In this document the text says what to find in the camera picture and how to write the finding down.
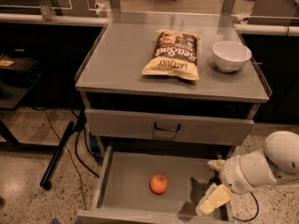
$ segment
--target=open drawer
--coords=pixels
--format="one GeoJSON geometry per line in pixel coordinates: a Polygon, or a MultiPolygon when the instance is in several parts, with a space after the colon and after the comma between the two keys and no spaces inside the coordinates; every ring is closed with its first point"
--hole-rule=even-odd
{"type": "Polygon", "coordinates": [[[95,136],[171,140],[238,146],[251,131],[253,121],[120,110],[85,110],[95,136]]]}
{"type": "MultiPolygon", "coordinates": [[[[172,148],[163,141],[148,142],[152,142],[149,148],[143,148],[139,140],[119,141],[107,147],[92,209],[78,211],[84,224],[234,223],[230,204],[207,217],[195,213],[208,187],[218,182],[217,174],[206,164],[209,159],[203,155],[208,147],[191,144],[186,148],[176,143],[172,148]],[[155,174],[164,174],[168,180],[168,188],[161,195],[150,191],[150,178],[155,174]]],[[[215,159],[217,154],[217,149],[207,153],[215,159]]]]}

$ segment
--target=terrazzo floor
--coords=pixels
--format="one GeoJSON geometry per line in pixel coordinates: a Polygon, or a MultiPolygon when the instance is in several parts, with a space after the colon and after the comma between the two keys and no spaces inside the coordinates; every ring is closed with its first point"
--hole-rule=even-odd
{"type": "MultiPolygon", "coordinates": [[[[76,122],[76,117],[68,109],[36,111],[27,106],[21,106],[12,112],[0,111],[0,119],[21,142],[42,145],[58,144],[59,139],[53,129],[61,137],[68,122],[76,122]]],[[[268,134],[282,130],[299,133],[299,125],[256,123],[233,155],[259,149],[268,134]]],[[[16,152],[13,149],[0,151],[0,196],[4,199],[0,207],[1,224],[79,223],[77,211],[91,208],[98,178],[87,171],[75,156],[77,134],[73,133],[66,143],[50,180],[50,190],[39,186],[50,163],[49,153],[16,152]]],[[[83,134],[78,138],[78,154],[100,174],[101,165],[87,152],[83,134]]],[[[264,186],[254,190],[253,194],[260,212],[248,223],[299,223],[298,185],[264,186]]],[[[257,210],[250,194],[234,195],[231,206],[234,217],[241,219],[253,217],[257,210]]]]}

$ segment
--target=tabletop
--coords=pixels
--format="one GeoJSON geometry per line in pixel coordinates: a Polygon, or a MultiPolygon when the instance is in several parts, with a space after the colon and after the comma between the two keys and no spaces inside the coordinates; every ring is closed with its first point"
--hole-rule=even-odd
{"type": "Polygon", "coordinates": [[[215,69],[212,46],[222,40],[241,42],[228,16],[179,13],[118,12],[107,26],[80,74],[78,91],[95,91],[260,104],[268,101],[251,61],[235,74],[215,69]],[[197,33],[200,80],[143,76],[161,29],[197,33]]]}

